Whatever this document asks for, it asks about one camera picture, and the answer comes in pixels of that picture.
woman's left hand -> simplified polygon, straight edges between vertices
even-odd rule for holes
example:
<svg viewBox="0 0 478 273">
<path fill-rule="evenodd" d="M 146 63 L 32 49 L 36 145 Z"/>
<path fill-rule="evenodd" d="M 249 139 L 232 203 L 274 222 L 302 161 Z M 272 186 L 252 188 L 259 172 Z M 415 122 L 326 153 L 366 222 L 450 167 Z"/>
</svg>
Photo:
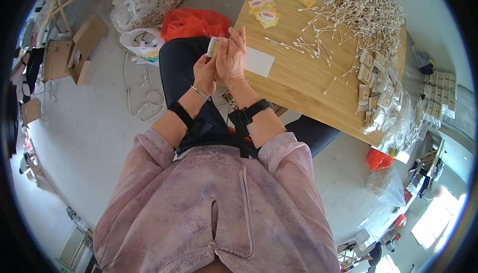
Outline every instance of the woman's left hand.
<svg viewBox="0 0 478 273">
<path fill-rule="evenodd" d="M 194 64 L 194 87 L 199 88 L 209 97 L 216 91 L 216 57 L 209 58 L 206 54 L 202 55 Z"/>
</svg>

silver bracelet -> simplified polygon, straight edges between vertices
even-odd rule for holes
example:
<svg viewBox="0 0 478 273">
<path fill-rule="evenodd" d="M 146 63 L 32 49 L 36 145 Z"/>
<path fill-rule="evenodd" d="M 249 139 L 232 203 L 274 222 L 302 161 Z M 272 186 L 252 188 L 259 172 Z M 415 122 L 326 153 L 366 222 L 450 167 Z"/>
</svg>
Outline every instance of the silver bracelet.
<svg viewBox="0 0 478 273">
<path fill-rule="evenodd" d="M 207 94 L 205 94 L 204 92 L 202 92 L 199 88 L 197 87 L 194 87 L 191 85 L 191 88 L 194 89 L 195 91 L 199 92 L 201 95 L 203 95 L 208 101 L 212 101 L 212 98 L 211 97 L 208 97 Z"/>
</svg>

jacket sleeve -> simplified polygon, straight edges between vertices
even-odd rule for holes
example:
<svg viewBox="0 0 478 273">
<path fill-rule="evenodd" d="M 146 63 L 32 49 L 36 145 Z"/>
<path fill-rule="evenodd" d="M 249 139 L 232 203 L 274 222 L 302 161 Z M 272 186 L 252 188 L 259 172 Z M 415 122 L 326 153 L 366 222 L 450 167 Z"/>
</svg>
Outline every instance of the jacket sleeve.
<svg viewBox="0 0 478 273">
<path fill-rule="evenodd" d="M 259 160 L 289 194 L 317 238 L 337 254 L 324 205 L 314 182 L 308 145 L 298 142 L 294 133 L 284 132 L 260 149 Z"/>
<path fill-rule="evenodd" d="M 108 239 L 109 232 L 118 216 L 154 178 L 172 164 L 174 156 L 173 147 L 157 131 L 149 129 L 142 135 L 136 135 L 110 202 L 93 234 L 97 260 L 104 255 L 106 243 L 111 241 Z"/>
</svg>

red plastic bag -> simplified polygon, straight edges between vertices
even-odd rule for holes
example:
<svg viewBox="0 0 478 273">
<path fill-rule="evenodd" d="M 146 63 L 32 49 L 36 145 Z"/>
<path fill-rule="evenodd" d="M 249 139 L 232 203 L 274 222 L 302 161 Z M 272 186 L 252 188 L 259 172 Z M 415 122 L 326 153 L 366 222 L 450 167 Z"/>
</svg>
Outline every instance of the red plastic bag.
<svg viewBox="0 0 478 273">
<path fill-rule="evenodd" d="M 227 37 L 230 26 L 230 19 L 212 10 L 172 9 L 164 17 L 161 38 L 167 42 L 177 38 L 201 35 L 209 38 L 212 36 Z"/>
<path fill-rule="evenodd" d="M 375 169 L 383 169 L 391 166 L 395 159 L 391 156 L 376 150 L 370 149 L 367 155 L 367 163 L 370 165 L 370 171 Z"/>
</svg>

window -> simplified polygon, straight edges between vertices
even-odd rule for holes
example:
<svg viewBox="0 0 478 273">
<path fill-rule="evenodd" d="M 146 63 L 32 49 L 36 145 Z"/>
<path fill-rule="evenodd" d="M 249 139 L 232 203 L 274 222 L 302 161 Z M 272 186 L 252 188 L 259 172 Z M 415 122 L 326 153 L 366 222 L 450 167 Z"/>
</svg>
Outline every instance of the window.
<svg viewBox="0 0 478 273">
<path fill-rule="evenodd" d="M 391 256 L 387 254 L 384 258 L 380 260 L 375 269 L 377 273 L 400 273 L 400 270 L 391 259 Z"/>
<path fill-rule="evenodd" d="M 423 216 L 412 228 L 415 239 L 430 248 L 459 210 L 458 200 L 444 187 L 443 194 L 434 198 Z"/>
</svg>

